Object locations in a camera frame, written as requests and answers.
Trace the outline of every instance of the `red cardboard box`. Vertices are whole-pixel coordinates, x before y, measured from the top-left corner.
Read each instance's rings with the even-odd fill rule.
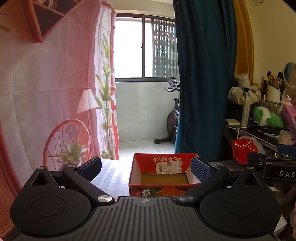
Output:
[[[190,170],[191,154],[140,154],[133,157],[130,196],[181,196],[200,181]]]

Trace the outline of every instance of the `white wall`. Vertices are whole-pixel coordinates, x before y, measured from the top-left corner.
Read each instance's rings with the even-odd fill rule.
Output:
[[[261,83],[268,71],[277,76],[287,62],[296,63],[296,13],[283,0],[245,2],[254,39],[254,82]]]
[[[150,0],[108,0],[116,12],[139,13],[175,19],[172,4]]]
[[[166,119],[177,93],[165,82],[116,83],[117,125],[120,141],[163,138]]]
[[[175,18],[172,4],[151,0],[108,0],[116,12]],[[164,82],[116,83],[117,125],[120,141],[163,138],[176,92]]]

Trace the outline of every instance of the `tiled floor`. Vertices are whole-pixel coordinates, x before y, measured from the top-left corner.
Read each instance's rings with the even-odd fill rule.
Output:
[[[132,159],[134,153],[174,153],[174,143],[163,142],[156,145],[153,141],[154,139],[120,142],[119,159]]]

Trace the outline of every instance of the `window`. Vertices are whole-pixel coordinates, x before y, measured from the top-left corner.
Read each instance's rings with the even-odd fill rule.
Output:
[[[179,77],[173,19],[117,14],[114,35],[117,82],[166,81]]]

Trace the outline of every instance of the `plant illustration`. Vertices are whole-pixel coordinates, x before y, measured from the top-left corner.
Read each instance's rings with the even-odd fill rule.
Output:
[[[85,145],[80,145],[78,143],[69,144],[64,141],[64,145],[66,147],[65,152],[60,152],[59,154],[52,157],[59,157],[58,163],[61,163],[59,170],[64,169],[66,166],[76,167],[82,162],[82,158],[84,157],[84,153],[88,151],[88,148]]]
[[[104,123],[102,124],[102,129],[106,131],[105,143],[107,151],[101,152],[101,157],[104,159],[114,159],[114,148],[112,146],[112,133],[110,129],[110,122],[112,120],[113,110],[111,109],[111,88],[110,85],[111,75],[114,74],[114,70],[110,69],[110,44],[103,34],[102,45],[103,50],[101,50],[101,63],[103,68],[103,77],[95,74],[96,79],[99,82],[99,97],[94,94],[96,102],[98,103],[98,108],[102,110]]]

